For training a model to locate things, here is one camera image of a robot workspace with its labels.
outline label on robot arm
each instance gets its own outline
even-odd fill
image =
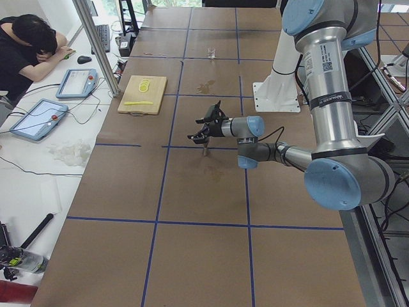
[[[304,56],[305,74],[308,77],[315,74],[326,74],[339,70],[335,42],[320,43],[315,45]]]

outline computer mouse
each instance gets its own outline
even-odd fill
[[[79,56],[77,59],[78,64],[85,64],[92,61],[90,56]]]

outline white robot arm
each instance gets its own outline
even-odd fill
[[[350,210],[387,197],[394,174],[385,162],[368,156],[356,137],[342,56],[343,50],[373,41],[377,4],[377,0],[289,0],[284,9],[283,29],[294,36],[295,47],[304,56],[315,150],[260,143],[261,117],[228,118],[220,103],[197,121],[204,124],[202,130],[188,138],[207,144],[210,136],[236,137],[241,168],[277,161],[305,171],[308,193],[329,209]]]

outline desk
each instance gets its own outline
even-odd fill
[[[83,30],[73,42],[72,47],[77,53],[68,60],[59,63],[43,81],[34,83],[30,89],[60,83],[69,68],[95,68],[98,76],[102,76],[95,56],[92,56],[92,62],[85,65],[77,64],[78,56],[91,56],[91,46]],[[112,39],[111,50],[117,49],[114,39]],[[113,67],[118,60],[117,57],[114,52],[110,52],[107,56]],[[55,97],[56,92],[57,87],[50,87],[28,93],[19,102],[20,109],[15,109],[15,111],[28,111],[41,98],[58,101]],[[29,247],[30,251],[47,257],[51,256],[87,161],[80,166],[69,166],[65,162],[57,160],[56,155],[50,153],[50,148],[71,146],[81,140],[83,144],[87,144],[91,150],[93,149],[96,135],[104,122],[112,98],[106,83],[101,83],[101,86],[93,94],[97,98],[89,97],[79,106],[77,104],[80,100],[64,100],[63,102],[68,105],[69,109],[72,109],[72,114],[67,114],[58,126],[40,142],[30,142],[10,133],[1,134],[0,156],[4,159],[12,161],[26,170],[39,173],[79,174],[72,177],[38,176],[23,173],[15,166],[0,161],[2,174],[0,193],[3,200],[0,218],[1,222],[7,225],[13,245],[22,244],[42,219],[52,212],[55,213],[54,219]],[[93,113],[94,115],[84,125],[77,123],[77,120],[85,122]],[[4,122],[0,132],[9,130],[20,117],[19,114],[12,114]],[[17,282],[40,285],[42,275],[22,272]],[[0,303],[0,306],[9,306],[9,304]]]
[[[164,75],[162,109],[136,118],[112,100],[32,306],[365,306],[339,214],[310,199],[301,173],[244,171],[234,140],[203,157],[186,138],[220,99],[229,116],[256,114],[252,83],[270,73],[280,29],[273,9],[146,14],[120,88]],[[263,118],[314,146],[307,107]]]

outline brown table surface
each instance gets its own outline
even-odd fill
[[[383,14],[383,54],[405,47],[408,22]],[[310,199],[301,172],[245,171],[235,139],[212,139],[206,157],[187,139],[219,100],[230,117],[257,114],[252,83],[270,73],[280,30],[275,9],[146,14],[120,88],[166,76],[160,113],[118,114],[112,100],[32,306],[365,306],[339,214]],[[283,125],[283,141],[314,148],[301,109],[260,114],[266,133]]]

